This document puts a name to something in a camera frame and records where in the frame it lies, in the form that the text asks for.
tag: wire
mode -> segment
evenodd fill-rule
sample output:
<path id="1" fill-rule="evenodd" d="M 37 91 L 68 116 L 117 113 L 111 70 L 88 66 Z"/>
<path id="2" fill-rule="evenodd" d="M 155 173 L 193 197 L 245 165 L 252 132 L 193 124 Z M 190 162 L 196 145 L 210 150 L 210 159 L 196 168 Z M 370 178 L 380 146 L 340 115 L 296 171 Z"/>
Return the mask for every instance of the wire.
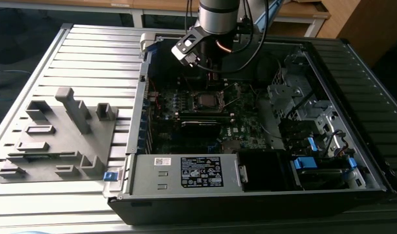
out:
<path id="1" fill-rule="evenodd" d="M 157 89 L 156 89 L 155 83 L 153 83 L 153 81 L 151 80 L 151 78 L 149 78 L 149 81 L 151 81 L 151 84 L 152 84 L 152 87 L 153 87 L 153 91 L 155 91 L 155 103 L 156 103 L 156 105 L 157 105 L 157 108 L 160 109 Z"/>
<path id="2" fill-rule="evenodd" d="M 232 53 L 232 50 L 229 48 L 226 48 L 224 45 L 221 45 L 220 41 L 216 40 L 216 45 L 218 46 L 218 48 L 221 50 L 224 50 L 226 53 Z"/>
<path id="3" fill-rule="evenodd" d="M 253 29 L 253 16 L 252 16 L 252 11 L 250 11 L 250 6 L 249 6 L 249 0 L 242 0 L 242 3 L 245 2 L 245 5 L 242 5 L 244 9 L 248 8 L 249 10 L 249 19 L 250 19 L 250 23 L 252 23 L 252 27 L 250 27 L 250 37 L 249 37 L 249 41 L 248 43 L 245 44 L 244 47 L 241 47 L 240 49 L 232 51 L 232 54 L 237 54 L 240 53 L 241 51 L 244 51 L 249 46 L 250 46 L 250 43 L 252 43 L 252 40 L 253 40 L 253 34 L 254 34 L 254 29 Z"/>
<path id="4" fill-rule="evenodd" d="M 0 70 L 0 73 L 3 73 L 3 72 L 19 72 L 19 73 L 27 73 L 28 75 L 32 75 L 31 72 L 27 72 L 27 71 L 23 71 L 23 70 L 5 70 L 5 71 Z"/>
<path id="5" fill-rule="evenodd" d="M 189 17 L 192 18 L 192 22 L 193 22 L 193 17 L 192 17 L 192 0 L 189 0 Z"/>
<path id="6" fill-rule="evenodd" d="M 12 101 L 12 100 L 15 100 L 15 98 L 9 98 L 9 99 L 0 98 L 0 101 Z"/>
<path id="7" fill-rule="evenodd" d="M 261 42 L 258 44 L 258 47 L 252 55 L 252 57 L 249 58 L 248 62 L 236 70 L 233 71 L 220 71 L 220 70 L 214 70 L 214 69 L 210 69 L 208 67 L 204 67 L 201 64 L 197 64 L 197 67 L 200 67 L 201 69 L 204 69 L 205 71 L 208 72 L 214 72 L 214 73 L 220 73 L 220 74 L 230 74 L 230 73 L 236 73 L 236 72 L 240 72 L 248 65 L 249 63 L 252 62 L 252 60 L 254 59 L 256 55 L 258 54 L 261 48 L 262 48 L 262 45 L 264 45 L 264 41 L 265 41 L 265 36 L 266 36 L 266 33 L 268 33 L 268 25 L 269 25 L 269 3 L 268 3 L 268 0 L 265 0 L 265 29 L 264 29 L 264 33 L 262 33 L 262 39 L 261 39 Z"/>
<path id="8" fill-rule="evenodd" d="M 228 105 L 230 105 L 234 101 L 237 101 L 240 98 L 236 98 L 233 101 L 230 101 L 229 103 L 226 103 L 224 106 L 222 106 L 222 109 L 228 106 Z"/>
<path id="9" fill-rule="evenodd" d="M 237 84 L 237 82 L 234 82 L 233 84 L 230 84 L 229 86 L 226 86 L 220 92 L 222 92 L 224 90 L 226 90 L 228 88 L 230 88 L 236 84 Z"/>
<path id="10" fill-rule="evenodd" d="M 269 135 L 270 135 L 270 137 L 274 137 L 274 138 L 278 138 L 278 139 L 281 139 L 281 140 L 284 140 L 281 137 L 278 137 L 278 136 L 276 136 L 276 135 L 273 135 L 268 130 L 266 130 L 266 128 L 262 126 L 262 124 L 260 123 L 260 126 L 261 126 L 261 128 L 262 128 L 262 130 L 264 130 L 264 132 L 265 133 L 268 133 Z"/>
<path id="11" fill-rule="evenodd" d="M 305 102 L 308 101 L 308 99 L 312 97 L 313 94 L 314 94 L 314 91 L 312 90 L 312 91 L 309 92 L 309 94 L 302 98 L 302 100 L 300 101 L 300 103 L 298 103 L 298 104 L 289 110 L 289 112 L 288 112 L 285 118 L 288 118 L 289 115 L 293 113 L 293 111 L 296 111 L 296 110 L 301 107 L 301 105 L 305 104 Z"/>
<path id="12" fill-rule="evenodd" d="M 334 135 L 337 135 L 337 133 L 340 133 L 340 132 L 342 133 L 342 131 L 341 131 L 340 129 L 336 129 L 336 130 L 333 131 L 333 133 L 330 134 L 330 137 L 329 137 L 329 139 L 326 140 L 326 144 L 325 144 L 325 148 L 324 148 L 322 157 L 326 156 L 326 153 L 328 153 L 328 149 L 329 149 L 330 143 L 333 142 L 333 137 L 334 137 Z"/>
<path id="13" fill-rule="evenodd" d="M 254 89 L 253 89 L 252 85 L 249 85 L 249 86 L 250 86 L 252 92 L 254 93 L 254 95 L 257 95 L 257 93 L 254 92 Z"/>
<path id="14" fill-rule="evenodd" d="M 246 0 L 242 0 L 242 10 L 244 10 L 244 17 L 248 17 L 248 13 L 246 13 L 246 10 L 245 10 L 245 1 Z"/>
<path id="15" fill-rule="evenodd" d="M 344 137 L 341 137 L 341 141 L 344 143 L 344 147 L 338 149 L 338 151 L 334 153 L 334 156 L 341 156 L 341 153 L 348 149 L 348 142 L 344 140 Z"/>
<path id="16" fill-rule="evenodd" d="M 185 10 L 185 19 L 184 19 L 185 34 L 188 33 L 188 30 L 186 30 L 188 7 L 189 7 L 189 0 L 186 0 L 186 10 Z"/>

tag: blue latch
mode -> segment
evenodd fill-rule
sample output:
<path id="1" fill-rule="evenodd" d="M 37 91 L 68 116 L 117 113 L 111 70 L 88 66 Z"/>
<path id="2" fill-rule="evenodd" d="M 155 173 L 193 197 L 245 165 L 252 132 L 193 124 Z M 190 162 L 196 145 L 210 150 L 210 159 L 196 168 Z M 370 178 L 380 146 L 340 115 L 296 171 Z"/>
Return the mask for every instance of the blue latch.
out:
<path id="1" fill-rule="evenodd" d="M 356 168 L 357 167 L 357 162 L 356 162 L 356 160 L 352 157 L 348 159 L 348 163 L 349 163 L 349 167 L 350 168 Z"/>
<path id="2" fill-rule="evenodd" d="M 313 151 L 317 151 L 317 145 L 316 145 L 314 139 L 312 137 L 309 137 L 308 141 L 309 141 L 310 148 L 313 149 Z"/>
<path id="3" fill-rule="evenodd" d="M 103 181 L 115 182 L 117 181 L 119 172 L 105 172 Z"/>
<path id="4" fill-rule="evenodd" d="M 313 157 L 298 157 L 293 160 L 296 169 L 316 169 L 317 163 Z"/>

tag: barcode sticker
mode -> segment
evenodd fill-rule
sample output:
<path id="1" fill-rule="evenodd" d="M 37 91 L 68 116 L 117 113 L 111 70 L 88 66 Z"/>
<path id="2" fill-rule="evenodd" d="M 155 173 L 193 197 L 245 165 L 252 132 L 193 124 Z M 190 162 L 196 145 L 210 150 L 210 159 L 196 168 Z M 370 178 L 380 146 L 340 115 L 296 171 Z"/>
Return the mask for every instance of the barcode sticker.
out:
<path id="1" fill-rule="evenodd" d="M 129 7 L 129 4 L 116 4 L 116 3 L 111 3 L 112 6 L 120 6 L 120 7 Z"/>
<path id="2" fill-rule="evenodd" d="M 155 158 L 155 166 L 170 166 L 170 158 L 169 157 L 156 157 Z"/>

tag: metal case frame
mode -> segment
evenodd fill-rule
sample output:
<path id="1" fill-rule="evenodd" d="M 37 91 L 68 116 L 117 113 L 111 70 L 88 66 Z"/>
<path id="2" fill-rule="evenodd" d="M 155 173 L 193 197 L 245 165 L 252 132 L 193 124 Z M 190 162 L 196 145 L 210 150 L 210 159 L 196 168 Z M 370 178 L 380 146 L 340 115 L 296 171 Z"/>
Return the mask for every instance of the metal case frame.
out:
<path id="1" fill-rule="evenodd" d="M 325 92 L 336 105 L 344 120 L 344 125 L 353 135 L 353 140 L 377 180 L 380 189 L 336 190 L 336 191 L 290 191 L 244 194 L 208 194 L 208 195 L 131 195 L 136 154 L 132 155 L 125 169 L 129 170 L 124 181 L 123 191 L 117 197 L 108 200 L 108 204 L 123 220 L 132 225 L 200 223 L 225 221 L 260 221 L 266 219 L 301 218 L 334 215 L 356 206 L 370 204 L 390 194 L 397 194 L 397 178 L 390 173 L 381 153 L 370 144 L 370 136 L 352 109 L 344 92 L 334 80 L 313 44 L 297 39 L 269 39 L 266 42 L 300 44 L 308 61 L 318 77 Z M 210 214 L 201 211 L 202 204 L 216 207 Z M 302 212 L 284 212 L 297 209 Z"/>

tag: aluminum extrusion table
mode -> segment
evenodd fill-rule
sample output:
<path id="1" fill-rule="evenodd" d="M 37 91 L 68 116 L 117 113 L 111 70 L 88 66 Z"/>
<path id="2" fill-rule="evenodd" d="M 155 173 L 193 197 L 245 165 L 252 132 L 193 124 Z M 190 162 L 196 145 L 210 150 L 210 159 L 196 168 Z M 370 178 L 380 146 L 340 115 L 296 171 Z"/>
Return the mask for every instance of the aluminum extrusion table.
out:
<path id="1" fill-rule="evenodd" d="M 120 167 L 125 160 L 125 145 L 132 117 L 135 89 L 141 58 L 139 41 L 144 32 L 182 34 L 177 30 L 133 29 L 87 25 L 64 25 L 35 69 L 28 83 L 0 125 L 0 148 L 19 139 L 15 130 L 27 122 L 24 108 L 31 100 L 45 100 L 51 105 L 60 86 L 75 90 L 87 106 L 108 102 L 119 107 L 117 126 L 109 153 L 108 167 Z M 358 103 L 373 92 L 390 95 L 364 66 L 349 45 L 337 40 L 300 39 L 313 43 L 337 83 L 350 92 L 368 86 L 368 93 L 350 94 Z M 362 105 L 361 111 L 373 116 L 376 105 Z M 0 166 L 5 155 L 0 155 Z M 364 231 L 365 224 L 397 221 L 397 199 L 380 205 L 360 207 L 336 217 L 282 220 L 257 223 L 222 223 L 196 226 L 128 226 L 105 202 L 103 181 L 41 182 L 0 184 L 0 234 L 23 231 L 57 233 L 241 233 L 286 227 L 292 232 L 318 232 L 320 227 L 352 225 L 345 232 Z"/>

